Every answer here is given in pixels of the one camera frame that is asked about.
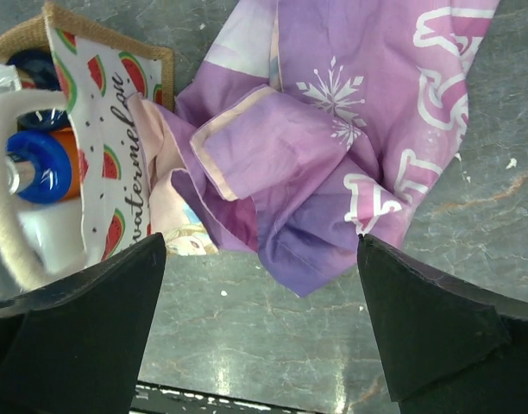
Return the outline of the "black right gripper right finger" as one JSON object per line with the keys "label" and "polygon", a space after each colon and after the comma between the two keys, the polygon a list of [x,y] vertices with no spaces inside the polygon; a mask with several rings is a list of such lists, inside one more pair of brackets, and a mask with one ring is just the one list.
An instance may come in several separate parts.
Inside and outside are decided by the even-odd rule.
{"label": "black right gripper right finger", "polygon": [[403,413],[528,413],[528,302],[372,235],[357,264],[390,398]]}

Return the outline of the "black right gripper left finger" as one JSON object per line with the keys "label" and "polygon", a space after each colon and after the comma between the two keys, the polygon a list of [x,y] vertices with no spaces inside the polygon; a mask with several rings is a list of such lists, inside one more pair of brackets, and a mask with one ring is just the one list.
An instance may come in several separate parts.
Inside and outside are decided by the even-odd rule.
{"label": "black right gripper left finger", "polygon": [[127,413],[166,264],[161,235],[0,302],[0,413]]}

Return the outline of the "orange bottle with blue cap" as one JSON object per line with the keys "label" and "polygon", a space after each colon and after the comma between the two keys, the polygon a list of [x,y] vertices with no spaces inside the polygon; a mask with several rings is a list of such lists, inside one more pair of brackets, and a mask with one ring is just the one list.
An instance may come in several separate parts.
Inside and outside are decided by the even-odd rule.
{"label": "orange bottle with blue cap", "polygon": [[11,194],[32,204],[55,204],[80,196],[79,158],[71,129],[23,130],[7,140]]}

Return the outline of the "watermelon print canvas bag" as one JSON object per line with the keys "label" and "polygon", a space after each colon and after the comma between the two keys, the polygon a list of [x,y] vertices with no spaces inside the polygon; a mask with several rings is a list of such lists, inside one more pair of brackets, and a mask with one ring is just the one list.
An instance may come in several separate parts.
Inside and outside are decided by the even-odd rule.
{"label": "watermelon print canvas bag", "polygon": [[139,103],[173,107],[173,52],[53,2],[0,36],[0,58],[27,49],[51,54],[66,98],[79,158],[82,270],[152,233],[148,143],[133,110]]}

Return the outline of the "orange spray bottle blue top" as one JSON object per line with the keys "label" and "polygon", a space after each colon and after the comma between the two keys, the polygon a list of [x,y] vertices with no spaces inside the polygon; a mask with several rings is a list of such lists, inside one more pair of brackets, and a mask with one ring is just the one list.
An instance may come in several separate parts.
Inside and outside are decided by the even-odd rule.
{"label": "orange spray bottle blue top", "polygon": [[[60,82],[53,65],[51,54],[40,49],[27,49],[13,54],[7,61],[19,73],[23,89],[59,91]],[[18,119],[22,129],[55,131],[69,127],[63,110],[37,110]]]}

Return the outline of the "white plastic bottle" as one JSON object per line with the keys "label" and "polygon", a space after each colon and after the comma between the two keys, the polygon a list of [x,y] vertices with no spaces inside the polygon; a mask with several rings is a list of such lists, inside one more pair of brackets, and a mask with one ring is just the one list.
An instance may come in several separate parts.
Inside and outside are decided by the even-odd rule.
{"label": "white plastic bottle", "polygon": [[23,89],[16,69],[0,65],[0,258],[25,292],[63,279],[85,264],[80,198],[50,204],[20,198],[19,191],[47,170],[27,159],[14,163],[7,149],[20,116],[65,107],[63,92]]}

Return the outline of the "purple printed cloth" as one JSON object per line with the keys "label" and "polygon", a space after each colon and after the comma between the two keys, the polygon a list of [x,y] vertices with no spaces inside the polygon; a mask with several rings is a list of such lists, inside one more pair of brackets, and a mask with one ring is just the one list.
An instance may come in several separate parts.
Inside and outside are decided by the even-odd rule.
{"label": "purple printed cloth", "polygon": [[400,246],[468,126],[495,1],[241,1],[166,110],[129,99],[171,254],[254,253],[306,296]]}

